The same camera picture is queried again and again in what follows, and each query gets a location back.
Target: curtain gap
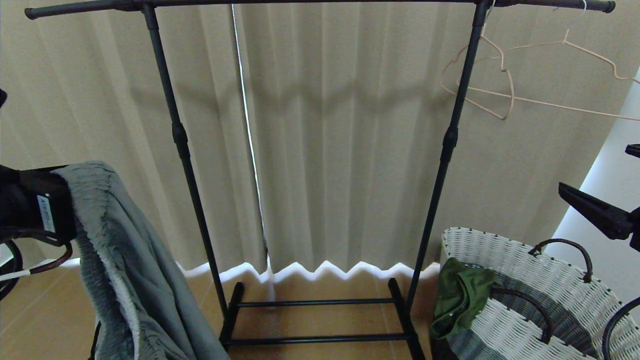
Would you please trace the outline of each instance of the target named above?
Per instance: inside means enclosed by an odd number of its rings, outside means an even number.
[[[260,212],[260,227],[262,228],[262,244],[264,246],[265,253],[267,254],[267,259],[269,257],[269,248],[267,247],[267,239],[264,235],[264,217],[262,216],[262,198],[260,197],[260,186],[258,184],[258,170],[255,162],[255,152],[253,151],[253,140],[251,138],[251,125],[249,122],[249,109],[246,105],[246,87],[244,85],[244,72],[243,72],[243,62],[242,56],[240,55],[240,41],[238,36],[238,28],[236,22],[236,8],[234,4],[229,5],[231,7],[231,20],[234,26],[234,40],[236,44],[236,54],[237,54],[237,64],[238,64],[238,73],[240,75],[240,88],[242,90],[242,103],[244,110],[244,123],[246,124],[246,131],[248,134],[248,142],[249,142],[249,150],[251,150],[251,163],[253,166],[253,178],[255,180],[255,189],[258,195],[258,210]]]

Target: beige hanger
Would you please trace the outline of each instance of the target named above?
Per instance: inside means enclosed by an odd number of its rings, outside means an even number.
[[[484,111],[488,112],[489,114],[491,114],[491,115],[493,115],[493,116],[497,117],[497,118],[498,118],[498,119],[500,119],[500,120],[506,120],[506,119],[507,119],[507,117],[509,117],[509,114],[511,113],[511,110],[513,109],[513,101],[514,101],[514,99],[516,99],[516,97],[515,97],[515,92],[514,92],[514,90],[513,90],[513,79],[511,78],[511,72],[510,72],[508,69],[505,69],[505,67],[504,67],[504,52],[502,51],[502,49],[501,49],[498,45],[494,44],[491,40],[489,40],[488,38],[486,38],[486,37],[485,37],[485,35],[484,35],[484,29],[486,29],[486,20],[489,18],[489,14],[491,14],[491,11],[493,10],[493,6],[494,6],[494,4],[495,4],[495,0],[493,0],[493,4],[492,4],[492,5],[491,5],[491,7],[489,8],[489,11],[487,12],[487,14],[486,14],[486,16],[485,16],[485,18],[484,18],[485,23],[484,23],[484,26],[483,26],[483,28],[482,28],[482,32],[481,32],[481,34],[480,34],[480,39],[481,39],[481,40],[484,40],[487,44],[491,45],[491,47],[492,47],[492,48],[494,48],[494,49],[498,50],[498,52],[500,53],[500,56],[499,56],[499,57],[495,57],[495,58],[494,58],[494,57],[482,58],[482,59],[480,59],[480,60],[476,60],[476,61],[474,62],[474,64],[475,64],[475,63],[479,63],[480,61],[483,61],[483,60],[486,60],[486,59],[491,59],[491,60],[500,59],[500,71],[501,71],[501,72],[506,73],[506,74],[507,74],[507,78],[508,78],[508,80],[509,80],[509,89],[511,90],[511,95],[507,95],[507,96],[511,98],[511,104],[509,105],[509,110],[507,110],[507,113],[506,113],[506,114],[504,114],[504,116],[501,116],[501,115],[499,115],[499,114],[495,113],[494,111],[492,111],[492,110],[490,110],[490,109],[488,109],[488,108],[486,108],[486,107],[484,107],[484,106],[480,105],[479,103],[477,103],[477,102],[475,102],[475,101],[473,101],[473,100],[469,99],[468,97],[465,97],[465,100],[466,100],[466,101],[468,101],[470,104],[473,104],[473,105],[477,106],[478,108],[481,108],[482,110],[484,110]],[[451,90],[451,89],[447,88],[447,87],[442,83],[442,80],[443,80],[443,78],[444,78],[444,74],[447,72],[447,69],[448,69],[451,65],[453,65],[453,64],[455,64],[455,63],[457,63],[457,62],[458,62],[458,60],[460,59],[460,55],[462,55],[462,52],[464,52],[464,50],[466,50],[468,47],[469,47],[469,45],[466,45],[465,47],[463,47],[462,49],[460,49],[460,51],[458,51],[458,55],[456,56],[456,58],[455,58],[455,59],[453,59],[453,60],[451,60],[451,61],[447,64],[447,66],[445,66],[445,67],[444,67],[444,69],[442,70],[442,73],[440,74],[440,86],[441,86],[444,90],[447,90],[450,94],[456,95],[457,93],[456,93],[455,91],[453,91],[453,90]]]
[[[584,14],[584,12],[586,11],[586,2],[585,3],[585,9],[582,13],[582,15]],[[544,42],[544,43],[540,43],[540,44],[532,44],[532,45],[521,45],[521,46],[516,46],[516,47],[511,47],[509,49],[507,49],[506,51],[512,51],[512,50],[516,50],[516,49],[526,49],[526,48],[530,48],[530,47],[538,47],[538,46],[543,46],[543,45],[568,45],[570,47],[573,47],[575,49],[578,49],[584,53],[587,53],[589,55],[594,56],[595,58],[598,58],[606,63],[608,63],[609,65],[611,65],[612,69],[613,69],[613,76],[615,79],[617,80],[632,80],[635,81],[636,83],[640,84],[640,80],[636,79],[636,78],[623,78],[621,76],[618,75],[618,68],[616,66],[616,64],[611,61],[610,59],[605,58],[602,55],[596,54],[593,51],[590,51],[588,49],[585,49],[579,45],[576,45],[572,42],[569,42],[567,40],[568,36],[569,36],[569,30],[571,29],[571,26],[569,25],[568,29],[566,30],[565,34],[564,34],[564,38],[561,41],[556,41],[556,42]],[[490,60],[497,60],[500,58],[500,62],[504,64],[504,53],[500,52],[500,57],[487,57],[487,58],[483,58],[480,59],[478,61],[482,61],[485,59],[490,59]],[[555,108],[561,108],[561,109],[567,109],[567,110],[573,110],[573,111],[579,111],[579,112],[583,112],[583,113],[589,113],[589,114],[594,114],[594,115],[601,115],[601,116],[606,116],[606,117],[614,117],[614,118],[621,118],[621,119],[628,119],[628,120],[635,120],[635,121],[640,121],[639,118],[635,118],[635,117],[626,117],[626,116],[621,116],[618,114],[612,114],[612,113],[604,113],[601,111],[593,111],[593,110],[587,110],[587,109],[580,109],[580,108],[574,108],[572,106],[564,106],[564,105],[560,105],[560,104],[553,104],[551,102],[545,102],[545,101],[537,101],[537,100],[532,100],[532,99],[526,99],[524,97],[517,97],[514,96],[514,91],[511,90],[511,95],[509,94],[502,94],[499,92],[492,92],[489,90],[484,90],[484,89],[480,89],[480,88],[474,88],[474,87],[469,87],[469,90],[474,90],[474,91],[478,91],[478,92],[484,92],[486,94],[492,94],[492,95],[497,95],[497,96],[502,96],[502,97],[509,97],[511,98],[511,103],[513,105],[513,100],[520,100],[520,101],[526,101],[526,102],[531,102],[534,104],[540,104],[540,105],[547,105],[547,106],[552,106]]]

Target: white woven basket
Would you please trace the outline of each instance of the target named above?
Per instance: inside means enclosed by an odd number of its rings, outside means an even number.
[[[600,280],[593,278],[591,282],[584,282],[583,270],[544,254],[532,256],[529,254],[532,249],[495,234],[452,227],[442,235],[440,263],[453,257],[504,274],[544,293],[575,315],[589,332],[598,359],[602,359],[602,334],[621,302]],[[485,346],[506,359],[593,359],[556,337],[544,344],[540,341],[542,330],[535,323],[495,299],[489,299],[470,330]],[[640,359],[640,331],[630,316],[625,316],[616,326],[611,345],[612,359]]]

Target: curtain fold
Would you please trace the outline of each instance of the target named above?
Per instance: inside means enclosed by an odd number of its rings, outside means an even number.
[[[438,85],[468,43],[470,4],[246,4],[235,7],[265,237],[274,271],[328,260],[413,266],[453,96]],[[495,9],[486,35],[504,49],[561,40],[579,10]],[[586,13],[570,40],[635,74],[640,7]],[[493,54],[481,45],[479,58]],[[445,76],[455,88],[462,60]],[[568,47],[508,53],[516,94],[617,113],[630,83]],[[472,86],[507,92],[496,61]],[[470,92],[499,113],[508,100]],[[445,182],[439,232],[467,226],[528,243],[552,235],[566,205],[557,182],[579,183],[611,119],[516,102],[496,119],[467,103]]]
[[[2,3],[0,80],[9,94],[1,114],[2,164],[104,160],[176,260],[184,268],[205,263],[144,16],[24,16],[27,6],[52,3]],[[245,261],[263,271],[230,7],[163,8],[157,16],[220,271]],[[51,255],[49,247],[21,243],[35,261]]]

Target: gray jacket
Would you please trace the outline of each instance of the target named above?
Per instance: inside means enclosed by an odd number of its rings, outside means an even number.
[[[101,161],[56,170],[71,190],[96,359],[228,360],[162,240]]]

